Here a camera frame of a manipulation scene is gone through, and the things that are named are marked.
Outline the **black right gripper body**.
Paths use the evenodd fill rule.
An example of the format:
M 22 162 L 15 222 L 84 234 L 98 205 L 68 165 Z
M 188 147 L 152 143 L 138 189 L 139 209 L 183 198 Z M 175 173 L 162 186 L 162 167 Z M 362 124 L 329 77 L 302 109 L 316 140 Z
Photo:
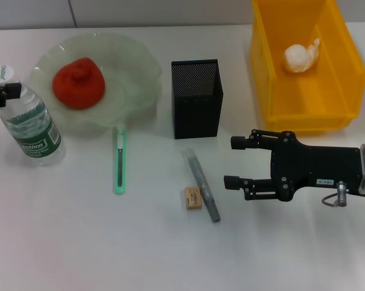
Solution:
M 275 136 L 270 177 L 278 200 L 289 202 L 304 187 L 336 189 L 338 182 L 345 183 L 348 194 L 360 195 L 359 148 L 306 145 L 294 132 L 276 132 Z

